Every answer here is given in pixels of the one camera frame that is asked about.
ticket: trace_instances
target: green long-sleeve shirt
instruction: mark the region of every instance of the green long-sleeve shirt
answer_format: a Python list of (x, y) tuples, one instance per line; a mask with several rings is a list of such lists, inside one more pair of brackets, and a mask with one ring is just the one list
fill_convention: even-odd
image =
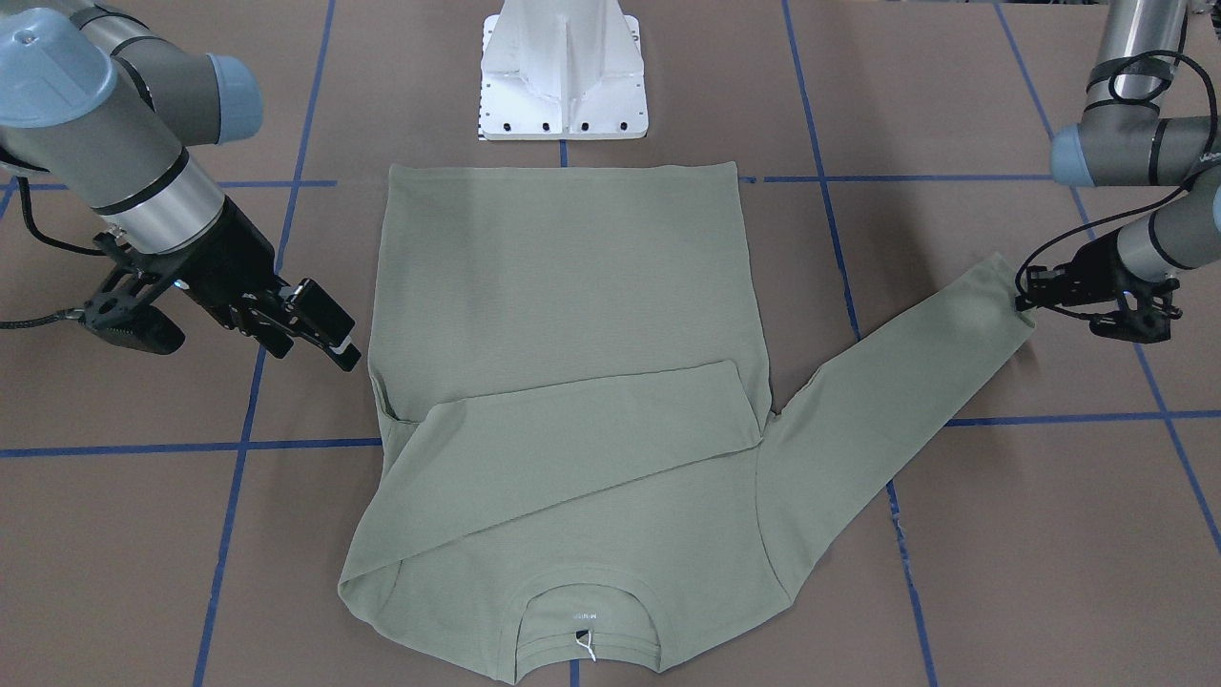
[(775, 416), (733, 164), (394, 167), (386, 461), (339, 594), (505, 682), (736, 637), (1029, 336), (1010, 275), (980, 262)]

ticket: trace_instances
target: white metal bracket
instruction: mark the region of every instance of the white metal bracket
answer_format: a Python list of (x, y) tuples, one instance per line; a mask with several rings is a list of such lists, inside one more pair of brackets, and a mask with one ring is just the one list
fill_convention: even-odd
[(640, 138), (648, 131), (640, 22), (618, 0), (504, 0), (484, 22), (479, 135)]

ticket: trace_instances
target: sleeve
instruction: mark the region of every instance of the sleeve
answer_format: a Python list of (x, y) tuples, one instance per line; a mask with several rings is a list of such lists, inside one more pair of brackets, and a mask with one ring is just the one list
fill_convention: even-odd
[(766, 428), (759, 531), (790, 597), (832, 541), (1034, 329), (999, 254), (823, 365)]

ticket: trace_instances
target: cable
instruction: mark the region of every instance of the cable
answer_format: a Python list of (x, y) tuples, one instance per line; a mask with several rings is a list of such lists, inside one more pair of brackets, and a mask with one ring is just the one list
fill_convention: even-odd
[(0, 329), (4, 329), (4, 328), (33, 328), (35, 326), (44, 326), (44, 325), (48, 325), (48, 323), (55, 323), (55, 322), (62, 321), (62, 320), (77, 320), (77, 318), (81, 318), (81, 315), (83, 314), (83, 311), (84, 310), (82, 310), (81, 308), (66, 308), (66, 309), (62, 309), (62, 310), (55, 310), (54, 312), (51, 312), (49, 315), (40, 316), (40, 317), (34, 317), (34, 318), (20, 318), (20, 320), (12, 320), (12, 321), (0, 320)]
[[(1126, 105), (1139, 105), (1139, 104), (1144, 104), (1144, 103), (1151, 101), (1154, 98), (1158, 98), (1159, 95), (1161, 95), (1166, 90), (1166, 88), (1161, 88), (1160, 84), (1159, 84), (1159, 87), (1155, 87), (1151, 92), (1149, 92), (1148, 94), (1145, 94), (1145, 95), (1143, 95), (1140, 98), (1123, 98), (1123, 96), (1121, 96), (1116, 92), (1116, 89), (1115, 89), (1115, 81), (1118, 77), (1123, 76), (1123, 70), (1127, 70), (1128, 67), (1131, 67), (1132, 65), (1139, 62), (1140, 60), (1147, 60), (1149, 57), (1175, 57), (1176, 62), (1182, 61), (1182, 63), (1187, 65), (1188, 67), (1192, 67), (1192, 70), (1197, 73), (1197, 76), (1200, 77), (1200, 81), (1204, 82), (1204, 92), (1208, 94), (1208, 99), (1209, 99), (1209, 135), (1204, 140), (1203, 153), (1204, 154), (1210, 153), (1212, 150), (1212, 144), (1216, 143), (1216, 138), (1217, 138), (1217, 120), (1219, 120), (1219, 117), (1217, 117), (1217, 95), (1216, 95), (1216, 90), (1212, 87), (1212, 79), (1209, 78), (1209, 74), (1208, 74), (1206, 71), (1204, 71), (1204, 67), (1201, 67), (1199, 65), (1199, 62), (1197, 62), (1195, 60), (1193, 60), (1193, 59), (1188, 57), (1187, 55), (1184, 55), (1181, 50), (1149, 50), (1149, 51), (1145, 51), (1145, 52), (1140, 52), (1139, 55), (1133, 55), (1133, 56), (1126, 59), (1118, 67), (1115, 68), (1115, 71), (1111, 73), (1111, 77), (1106, 82), (1106, 89), (1110, 93), (1111, 98), (1114, 98), (1117, 103), (1122, 103), (1122, 104), (1126, 104)], [(1022, 276), (1026, 275), (1026, 270), (1027, 270), (1027, 267), (1031, 266), (1031, 262), (1033, 262), (1034, 259), (1038, 257), (1048, 248), (1055, 245), (1056, 243), (1060, 243), (1061, 240), (1063, 240), (1063, 239), (1066, 239), (1066, 238), (1068, 238), (1071, 236), (1081, 233), (1082, 231), (1088, 231), (1090, 228), (1094, 228), (1095, 226), (1100, 226), (1100, 225), (1104, 225), (1104, 223), (1110, 223), (1112, 221), (1121, 220), (1121, 218), (1125, 218), (1125, 217), (1129, 217), (1132, 215), (1139, 215), (1139, 214), (1143, 214), (1143, 212), (1149, 212), (1149, 211), (1156, 210), (1158, 207), (1161, 207), (1162, 205), (1165, 205), (1165, 204), (1170, 203), (1171, 200), (1173, 200), (1175, 198), (1177, 198), (1184, 190), (1190, 189), (1192, 184), (1195, 183), (1195, 177), (1198, 177), (1199, 174), (1201, 174), (1208, 168), (1210, 168), (1210, 167), (1209, 166), (1204, 166), (1204, 167), (1200, 167), (1200, 168), (1195, 168), (1194, 171), (1190, 171), (1188, 173), (1187, 178), (1184, 178), (1182, 181), (1182, 183), (1178, 184), (1177, 188), (1175, 188), (1173, 190), (1171, 190), (1168, 195), (1166, 195), (1165, 198), (1162, 198), (1160, 200), (1156, 200), (1154, 203), (1149, 203), (1148, 205), (1143, 205), (1143, 206), (1136, 207), (1133, 210), (1127, 210), (1127, 211), (1118, 212), (1118, 214), (1115, 214), (1115, 215), (1111, 215), (1111, 216), (1107, 216), (1107, 217), (1103, 217), (1100, 220), (1094, 220), (1092, 222), (1085, 222), (1085, 223), (1083, 223), (1083, 225), (1081, 225), (1081, 226), (1078, 226), (1076, 228), (1071, 228), (1071, 229), (1061, 233), (1060, 236), (1056, 236), (1055, 238), (1048, 240), (1043, 245), (1039, 245), (1038, 248), (1035, 248), (1035, 250), (1033, 253), (1031, 253), (1029, 256), (1026, 257), (1026, 260), (1022, 262), (1022, 266), (1017, 268), (1017, 273), (1013, 275), (1013, 286), (1017, 287), (1018, 294), (1021, 294), (1021, 297), (1024, 298), (1027, 301), (1034, 303), (1034, 299), (1031, 298), (1029, 293), (1022, 286)], [(1076, 317), (1076, 318), (1082, 318), (1082, 320), (1088, 320), (1088, 318), (1093, 318), (1094, 316), (1098, 316), (1098, 312), (1093, 312), (1093, 314), (1092, 312), (1077, 312), (1077, 311), (1073, 311), (1073, 310), (1067, 310), (1065, 308), (1061, 308), (1060, 305), (1044, 305), (1044, 304), (1039, 304), (1039, 303), (1035, 303), (1035, 305), (1040, 306), (1040, 308), (1049, 309), (1049, 310), (1055, 311), (1055, 312), (1060, 312), (1062, 315), (1067, 315), (1067, 316)]]
[(59, 248), (61, 250), (67, 250), (70, 253), (77, 253), (79, 255), (105, 255), (101, 250), (94, 248), (84, 248), (82, 245), (73, 245), (72, 243), (65, 243), (57, 238), (51, 238), (42, 231), (38, 229), (38, 225), (34, 223), (34, 204), (29, 198), (29, 179), (18, 176), (17, 177), (17, 190), (21, 194), (21, 217), (26, 220), (26, 228), (29, 229), (31, 236), (46, 243), (53, 248)]

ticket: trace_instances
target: white mounting plate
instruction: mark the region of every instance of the white mounting plate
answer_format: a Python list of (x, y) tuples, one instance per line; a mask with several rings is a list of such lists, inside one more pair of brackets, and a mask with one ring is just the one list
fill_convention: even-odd
[[(499, 15), (484, 21), (484, 51)], [(640, 22), (624, 15), (636, 50)], [(642, 138), (648, 132), (643, 74), (603, 77), (568, 104), (532, 90), (519, 74), (484, 72), (480, 83), (480, 140), (610, 140)]]

